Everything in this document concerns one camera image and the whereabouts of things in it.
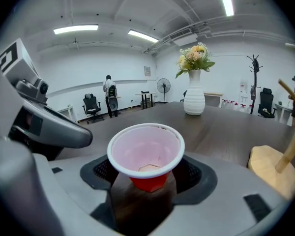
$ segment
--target floor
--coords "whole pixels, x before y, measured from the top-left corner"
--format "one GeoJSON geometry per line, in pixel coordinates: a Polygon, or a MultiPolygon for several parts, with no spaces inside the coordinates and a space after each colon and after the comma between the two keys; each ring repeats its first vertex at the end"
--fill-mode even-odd
{"type": "MultiPolygon", "coordinates": [[[[157,106],[162,105],[162,104],[163,103],[154,103],[153,104],[153,107],[157,107],[157,106]]],[[[119,111],[120,114],[118,114],[118,117],[114,117],[113,116],[113,118],[122,118],[122,114],[133,113],[133,112],[137,112],[137,111],[140,111],[140,110],[142,110],[142,107],[128,108],[128,109],[119,111]]],[[[104,115],[103,117],[104,117],[104,119],[109,119],[108,114],[104,115]]],[[[89,124],[87,124],[87,120],[83,120],[83,121],[79,122],[79,125],[81,125],[82,127],[87,127],[89,125],[92,125],[91,122],[92,122],[92,120],[90,121],[89,124]]],[[[96,124],[98,122],[102,122],[102,120],[101,119],[97,119],[96,122],[94,122],[93,124],[96,124]]]]}

